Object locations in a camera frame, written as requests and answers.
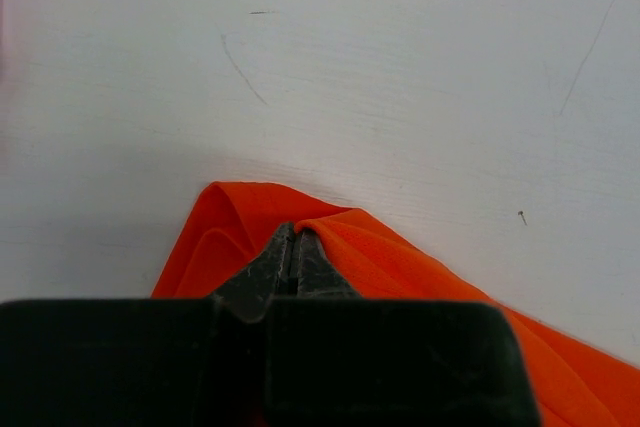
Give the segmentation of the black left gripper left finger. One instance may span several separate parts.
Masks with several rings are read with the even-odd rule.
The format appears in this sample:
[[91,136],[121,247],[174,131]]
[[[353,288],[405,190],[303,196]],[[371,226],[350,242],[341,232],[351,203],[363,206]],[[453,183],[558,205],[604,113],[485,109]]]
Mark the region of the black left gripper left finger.
[[261,320],[272,297],[287,295],[295,245],[292,223],[277,227],[264,249],[209,298],[245,323]]

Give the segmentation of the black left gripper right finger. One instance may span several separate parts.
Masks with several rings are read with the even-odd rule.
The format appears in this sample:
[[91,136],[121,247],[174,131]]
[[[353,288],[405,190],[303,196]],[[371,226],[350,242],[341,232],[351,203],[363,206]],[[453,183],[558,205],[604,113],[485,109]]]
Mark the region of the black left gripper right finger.
[[297,298],[359,298],[360,294],[329,261],[319,236],[301,231],[288,271],[288,294]]

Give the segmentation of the orange t shirt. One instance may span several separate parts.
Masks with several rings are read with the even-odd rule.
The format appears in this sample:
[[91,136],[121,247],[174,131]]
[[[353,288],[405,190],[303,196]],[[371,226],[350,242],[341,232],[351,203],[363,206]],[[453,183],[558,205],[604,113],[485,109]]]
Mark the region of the orange t shirt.
[[[366,298],[497,303],[362,209],[252,182],[214,182],[201,192],[153,297],[211,293],[257,257],[284,223],[318,234],[329,261]],[[524,353],[544,425],[638,425],[638,368],[500,308]]]

